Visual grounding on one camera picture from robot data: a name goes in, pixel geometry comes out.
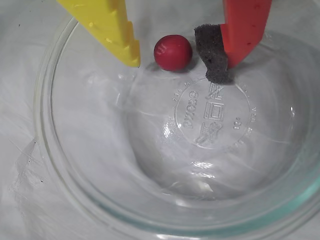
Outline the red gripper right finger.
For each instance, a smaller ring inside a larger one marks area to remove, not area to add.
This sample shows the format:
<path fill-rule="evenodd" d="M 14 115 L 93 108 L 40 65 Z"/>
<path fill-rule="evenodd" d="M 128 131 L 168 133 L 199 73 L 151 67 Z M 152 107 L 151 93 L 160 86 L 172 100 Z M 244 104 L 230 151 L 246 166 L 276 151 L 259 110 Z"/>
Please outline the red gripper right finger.
<path fill-rule="evenodd" d="M 230 69 L 240 64 L 263 38 L 270 0 L 223 1 L 223 24 L 203 24 L 194 29 L 196 51 L 214 84 L 233 81 Z"/>

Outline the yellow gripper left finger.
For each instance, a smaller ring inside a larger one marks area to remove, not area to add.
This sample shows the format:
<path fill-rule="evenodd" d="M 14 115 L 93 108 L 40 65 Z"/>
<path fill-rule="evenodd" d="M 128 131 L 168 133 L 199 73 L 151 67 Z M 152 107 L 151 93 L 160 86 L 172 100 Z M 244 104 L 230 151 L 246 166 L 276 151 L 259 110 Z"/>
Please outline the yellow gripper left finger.
<path fill-rule="evenodd" d="M 140 43 L 128 20 L 124 0 L 59 0 L 99 43 L 129 67 L 141 64 Z"/>

